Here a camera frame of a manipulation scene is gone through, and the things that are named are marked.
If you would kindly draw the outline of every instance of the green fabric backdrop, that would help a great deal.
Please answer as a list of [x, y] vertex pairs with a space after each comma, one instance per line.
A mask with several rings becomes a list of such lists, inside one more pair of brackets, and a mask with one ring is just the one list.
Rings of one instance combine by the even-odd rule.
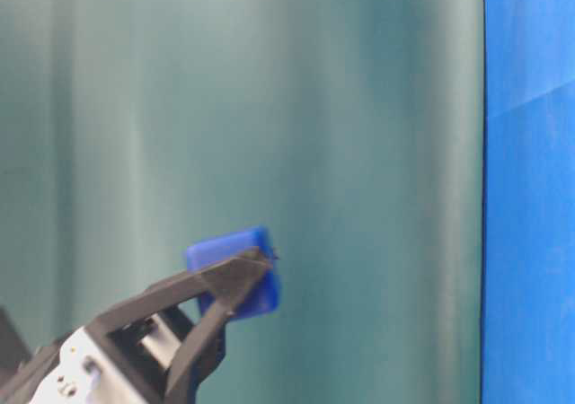
[[479, 399], [482, 0], [0, 0], [0, 303], [36, 346], [266, 224], [202, 403]]

